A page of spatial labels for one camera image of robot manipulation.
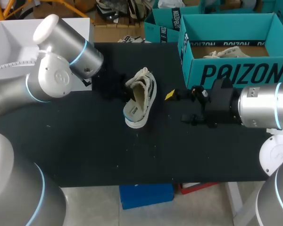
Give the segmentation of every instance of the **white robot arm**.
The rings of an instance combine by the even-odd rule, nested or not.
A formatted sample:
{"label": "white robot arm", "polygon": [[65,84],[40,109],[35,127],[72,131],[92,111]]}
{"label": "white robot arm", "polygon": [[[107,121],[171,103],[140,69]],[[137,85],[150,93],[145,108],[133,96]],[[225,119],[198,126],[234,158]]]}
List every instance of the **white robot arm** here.
{"label": "white robot arm", "polygon": [[89,79],[103,64],[103,55],[55,14],[40,23],[33,40],[40,51],[31,72],[0,80],[0,115],[64,97],[75,75]]}
{"label": "white robot arm", "polygon": [[262,169],[270,176],[256,200],[260,226],[283,226],[283,83],[245,87],[239,101],[242,123],[273,134],[261,147]]}

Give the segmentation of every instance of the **gray floor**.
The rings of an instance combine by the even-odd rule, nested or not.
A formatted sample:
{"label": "gray floor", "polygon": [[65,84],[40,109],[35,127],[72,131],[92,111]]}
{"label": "gray floor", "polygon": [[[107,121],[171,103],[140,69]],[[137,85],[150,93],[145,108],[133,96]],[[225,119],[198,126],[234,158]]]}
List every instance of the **gray floor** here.
{"label": "gray floor", "polygon": [[63,188],[68,210],[64,226],[232,226],[224,184],[166,202],[123,210],[118,186]]}

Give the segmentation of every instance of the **shoe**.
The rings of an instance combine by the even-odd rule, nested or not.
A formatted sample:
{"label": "shoe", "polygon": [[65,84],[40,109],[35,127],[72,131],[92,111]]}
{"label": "shoe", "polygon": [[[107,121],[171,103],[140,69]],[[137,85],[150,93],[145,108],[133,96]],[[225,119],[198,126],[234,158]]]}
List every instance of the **shoe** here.
{"label": "shoe", "polygon": [[127,0],[96,0],[97,4],[103,8],[110,8],[121,16],[127,15]]}
{"label": "shoe", "polygon": [[222,52],[217,53],[216,51],[211,52],[209,56],[204,56],[203,58],[234,58],[234,57],[250,57],[244,54],[238,46],[227,48]]}
{"label": "shoe", "polygon": [[125,42],[125,43],[128,43],[128,42],[132,42],[132,43],[142,43],[144,42],[144,40],[138,36],[138,37],[132,37],[130,35],[126,35],[123,39],[120,39],[118,40],[118,42]]}
{"label": "shoe", "polygon": [[130,99],[124,107],[125,122],[129,127],[138,129],[147,123],[150,109],[156,97],[156,81],[153,74],[144,67],[125,85],[133,90],[135,98],[135,100]]}
{"label": "shoe", "polygon": [[146,16],[146,7],[142,3],[142,0],[128,0],[130,17],[142,21]]}

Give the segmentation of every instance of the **blue led ring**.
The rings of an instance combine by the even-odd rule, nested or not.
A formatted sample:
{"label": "blue led ring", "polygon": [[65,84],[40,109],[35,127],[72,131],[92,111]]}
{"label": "blue led ring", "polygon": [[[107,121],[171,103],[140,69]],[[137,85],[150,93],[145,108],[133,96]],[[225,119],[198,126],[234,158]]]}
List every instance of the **blue led ring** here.
{"label": "blue led ring", "polygon": [[41,102],[41,103],[48,103],[48,102],[50,102],[50,101],[41,101],[41,100],[35,98],[35,97],[32,95],[32,93],[29,91],[29,88],[28,88],[28,76],[29,76],[29,74],[26,76],[25,85],[26,85],[26,89],[27,89],[29,95],[30,95],[34,100],[36,100],[36,101],[38,101],[38,102]]}
{"label": "blue led ring", "polygon": [[76,57],[76,59],[74,59],[74,60],[69,64],[70,66],[73,65],[73,64],[75,64],[75,63],[80,59],[80,57],[82,56],[82,54],[83,54],[83,52],[85,51],[86,47],[87,47],[87,40],[85,40],[84,47],[83,47],[82,51],[80,52],[80,54]]}
{"label": "blue led ring", "polygon": [[281,83],[278,83],[277,87],[275,88],[275,122],[277,123],[278,129],[281,129],[279,118],[278,118],[278,92]]}
{"label": "blue led ring", "polygon": [[279,194],[279,190],[278,190],[278,185],[277,185],[277,177],[278,177],[278,172],[279,170],[277,171],[277,173],[275,174],[275,193],[277,195],[277,198],[278,198],[278,201],[283,209],[283,202],[281,200],[281,197],[280,197],[280,194]]}
{"label": "blue led ring", "polygon": [[30,226],[31,223],[33,222],[33,220],[35,219],[35,217],[37,216],[41,206],[42,206],[42,202],[44,199],[44,195],[45,195],[45,178],[44,178],[44,174],[42,172],[42,170],[40,169],[40,167],[35,163],[35,165],[38,167],[41,177],[42,177],[42,192],[41,192],[41,197],[40,197],[40,201],[38,203],[38,206],[36,208],[36,210],[34,211],[32,217],[30,218],[30,220],[28,221],[28,223],[26,224],[26,226]]}

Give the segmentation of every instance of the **black tabletop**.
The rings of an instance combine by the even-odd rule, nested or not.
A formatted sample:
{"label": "black tabletop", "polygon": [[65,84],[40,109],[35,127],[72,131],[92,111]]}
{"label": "black tabletop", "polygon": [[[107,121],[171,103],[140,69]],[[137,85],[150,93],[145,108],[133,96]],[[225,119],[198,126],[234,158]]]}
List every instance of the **black tabletop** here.
{"label": "black tabletop", "polygon": [[265,180],[259,163],[264,129],[239,125],[192,127],[183,113],[198,103],[167,102],[184,88],[176,44],[98,43],[95,47],[119,73],[153,73],[158,92],[145,127],[129,128],[124,103],[94,91],[72,92],[48,104],[0,117],[0,133],[60,186]]}

